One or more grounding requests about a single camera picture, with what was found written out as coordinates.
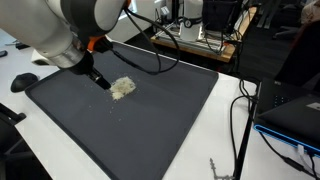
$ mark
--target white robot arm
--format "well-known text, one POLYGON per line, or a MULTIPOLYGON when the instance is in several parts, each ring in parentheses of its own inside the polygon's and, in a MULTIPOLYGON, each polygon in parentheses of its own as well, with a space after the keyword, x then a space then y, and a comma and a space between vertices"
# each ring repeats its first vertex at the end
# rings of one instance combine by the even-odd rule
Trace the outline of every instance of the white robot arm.
POLYGON ((50 63, 86 74, 104 89, 110 84, 93 67, 97 39, 111 31, 130 0, 0 0, 0 28, 50 63))

